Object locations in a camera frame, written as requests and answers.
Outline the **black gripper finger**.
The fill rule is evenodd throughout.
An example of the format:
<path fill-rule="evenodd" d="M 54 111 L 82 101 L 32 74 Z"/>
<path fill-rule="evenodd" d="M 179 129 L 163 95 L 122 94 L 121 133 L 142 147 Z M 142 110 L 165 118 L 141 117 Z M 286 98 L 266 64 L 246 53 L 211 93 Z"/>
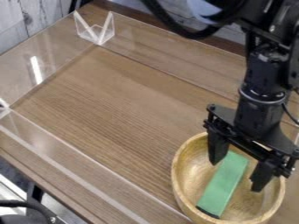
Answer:
<path fill-rule="evenodd" d="M 281 176 L 279 166 L 274 160 L 259 161 L 250 176 L 253 182 L 251 191 L 261 193 L 274 177 Z"/>
<path fill-rule="evenodd" d="M 209 130 L 209 156 L 213 165 L 227 156 L 230 148 L 229 139 L 218 134 L 214 130 Z"/>

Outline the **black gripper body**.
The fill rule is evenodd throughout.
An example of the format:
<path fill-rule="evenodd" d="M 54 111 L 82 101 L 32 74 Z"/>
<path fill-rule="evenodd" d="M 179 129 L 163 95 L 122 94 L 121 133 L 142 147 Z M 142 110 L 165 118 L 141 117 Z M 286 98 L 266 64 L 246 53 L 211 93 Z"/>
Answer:
<path fill-rule="evenodd" d="M 238 108 L 207 106 L 205 128 L 229 139 L 258 162 L 274 160 L 281 176 L 289 178 L 299 160 L 298 147 L 282 131 L 281 122 L 290 99 L 289 91 L 257 94 L 239 90 Z"/>

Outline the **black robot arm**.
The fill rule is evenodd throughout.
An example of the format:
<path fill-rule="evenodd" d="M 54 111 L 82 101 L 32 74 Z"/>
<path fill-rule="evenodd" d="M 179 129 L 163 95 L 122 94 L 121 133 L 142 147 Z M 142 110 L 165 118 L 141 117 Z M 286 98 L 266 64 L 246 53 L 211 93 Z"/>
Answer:
<path fill-rule="evenodd" d="M 238 23 L 247 34 L 247 72 L 235 109 L 211 104 L 205 128 L 210 162 L 235 145 L 257 159 L 250 180 L 261 192 L 274 177 L 290 177 L 299 147 L 282 131 L 293 92 L 299 91 L 299 0 L 206 0 L 203 17 L 217 25 Z"/>

